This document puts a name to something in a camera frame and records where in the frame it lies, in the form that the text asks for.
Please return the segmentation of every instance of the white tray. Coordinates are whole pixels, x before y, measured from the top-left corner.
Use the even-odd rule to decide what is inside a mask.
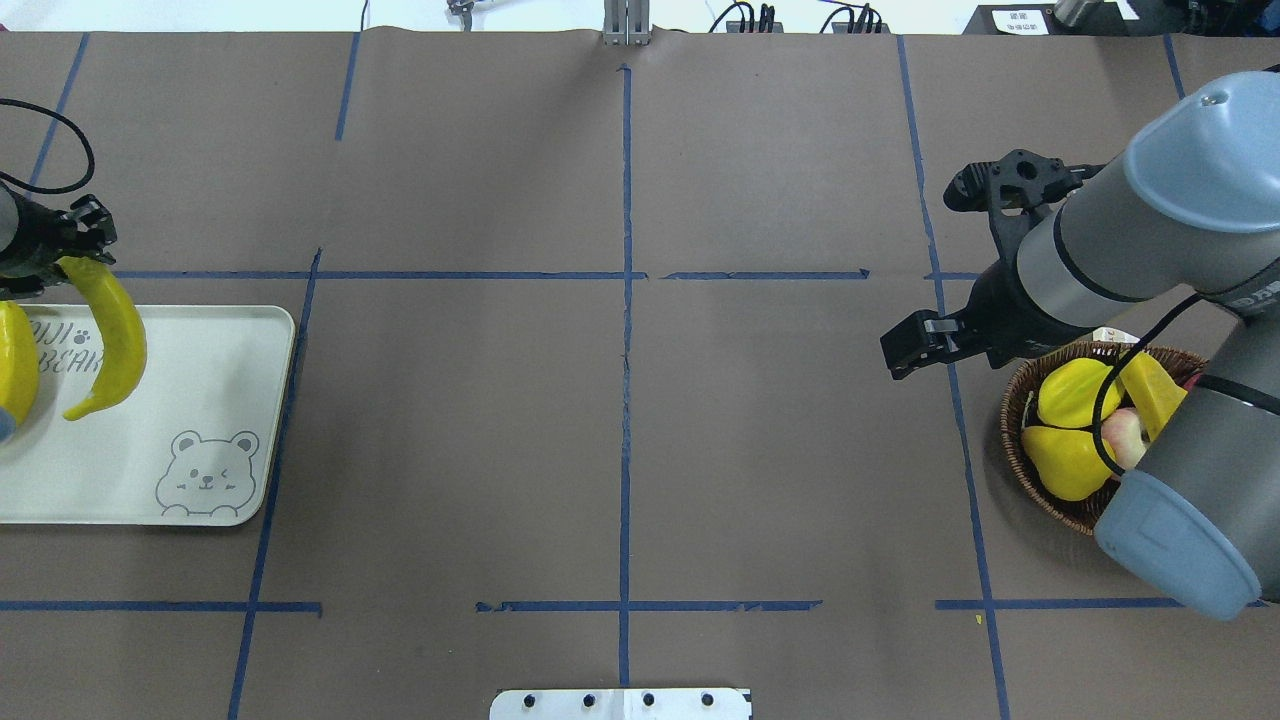
[[[0,523],[237,525],[262,505],[293,347],[280,307],[140,306],[147,369],[69,423],[102,342],[88,307],[26,305],[41,354],[27,423],[0,446]]]

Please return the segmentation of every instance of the fruit basket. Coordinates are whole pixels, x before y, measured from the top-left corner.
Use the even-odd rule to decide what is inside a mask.
[[[1023,450],[1021,433],[1025,427],[1041,424],[1036,415],[1034,392],[1050,373],[1076,357],[1093,357],[1107,365],[1115,365],[1129,347],[1132,346],[1120,342],[1078,341],[1057,352],[1024,363],[1010,378],[1000,404],[1000,441],[1018,483],[1046,512],[1085,536],[1093,534],[1093,525],[1102,516],[1120,483],[1110,478],[1097,492],[1078,502],[1050,495]],[[1199,355],[1172,347],[1152,346],[1147,347],[1146,352],[1160,361],[1178,384],[1185,383],[1208,363]]]

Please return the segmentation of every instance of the black cable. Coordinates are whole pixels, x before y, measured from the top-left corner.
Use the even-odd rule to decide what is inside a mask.
[[[841,5],[827,15],[827,22],[822,23],[822,29],[818,31],[818,35],[827,32],[827,27],[831,26],[831,20],[836,19],[836,15],[840,13],[849,13],[849,27],[854,26],[854,8],[851,5]]]
[[[1124,475],[1125,469],[1121,468],[1119,462],[1112,460],[1110,455],[1107,455],[1107,448],[1102,445],[1102,404],[1106,401],[1107,388],[1111,387],[1111,383],[1116,382],[1116,378],[1120,377],[1120,372],[1125,369],[1129,361],[1137,357],[1139,352],[1151,345],[1151,341],[1156,340],[1156,336],[1165,332],[1165,328],[1167,328],[1175,318],[1199,301],[1199,295],[1192,295],[1175,305],[1172,310],[1165,313],[1165,316],[1161,318],[1160,322],[1156,323],[1149,331],[1147,331],[1147,334],[1142,336],[1142,338],[1129,348],[1129,352],[1125,352],[1124,357],[1121,357],[1120,361],[1111,368],[1106,379],[1102,380],[1102,387],[1098,388],[1098,396],[1093,400],[1093,421],[1089,425],[1091,434],[1093,436],[1093,450],[1098,454],[1098,457],[1102,459],[1102,462],[1105,462],[1106,466],[1116,474],[1116,477]]]
[[[872,4],[868,3],[863,6],[863,14],[867,17],[867,20],[864,22],[861,15],[858,18],[858,32],[865,35],[879,32],[879,26],[884,24],[884,18],[881,17],[879,10],[872,8]]]
[[[0,97],[0,105],[8,105],[10,108],[22,108],[23,110],[32,110],[35,113],[40,113],[41,115],[49,115],[50,118],[63,123],[64,126],[70,128],[73,133],[76,133],[76,137],[79,138],[81,145],[84,147],[84,158],[88,160],[88,167],[84,168],[84,176],[81,179],[73,182],[72,184],[63,187],[37,187],[33,184],[24,183],[20,179],[3,170],[0,170],[0,181],[5,181],[10,184],[20,187],[27,192],[36,192],[40,195],[61,195],[64,192],[72,192],[74,190],[79,190],[86,184],[88,184],[88,181],[93,178],[93,169],[96,167],[93,163],[93,149],[90,147],[88,138],[84,137],[84,133],[79,129],[79,127],[76,123],[70,122],[64,115],[54,110],[50,110],[49,108],[42,108],[32,102],[23,102],[22,100],[10,100],[8,97]]]
[[[755,24],[755,8],[753,8],[750,3],[741,3],[741,1],[739,1],[739,3],[733,3],[728,8],[724,8],[724,12],[721,13],[718,18],[716,18],[714,23],[712,23],[712,29],[709,29],[707,32],[716,32],[716,28],[719,27],[721,20],[723,20],[731,12],[733,12],[733,8],[737,8],[739,13],[742,13],[742,8],[746,8],[746,12],[744,13],[744,15],[748,14],[748,13],[750,13],[750,18],[751,18],[750,20],[748,20],[746,17],[742,18],[742,32],[746,32],[746,28],[749,28],[749,27],[751,27],[751,26]]]

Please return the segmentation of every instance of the power strip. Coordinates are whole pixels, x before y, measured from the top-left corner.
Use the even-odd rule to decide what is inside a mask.
[[[879,33],[869,33],[869,32],[867,32],[865,28],[867,28],[865,23],[861,26],[861,28],[859,28],[858,26],[854,26],[852,35],[888,35],[890,33],[888,23],[881,23],[881,31],[879,31]],[[831,23],[831,32],[835,33],[835,35],[849,35],[849,23]]]
[[[726,22],[724,23],[724,31],[726,32],[737,33],[737,35],[742,35],[742,26],[745,23],[742,23],[742,20]],[[776,32],[776,33],[777,32],[782,32],[782,23],[774,22],[773,23],[773,32]],[[769,33],[765,32],[765,33],[759,33],[759,35],[769,35]]]

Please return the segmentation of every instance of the yellow banana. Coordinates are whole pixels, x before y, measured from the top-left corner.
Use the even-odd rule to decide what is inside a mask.
[[[17,302],[0,302],[0,441],[9,439],[36,402],[36,336]]]
[[[93,378],[93,389],[79,405],[63,413],[68,420],[79,420],[119,405],[138,387],[147,366],[147,336],[138,309],[110,268],[88,258],[61,258],[58,266],[84,296],[102,333],[102,369]]]

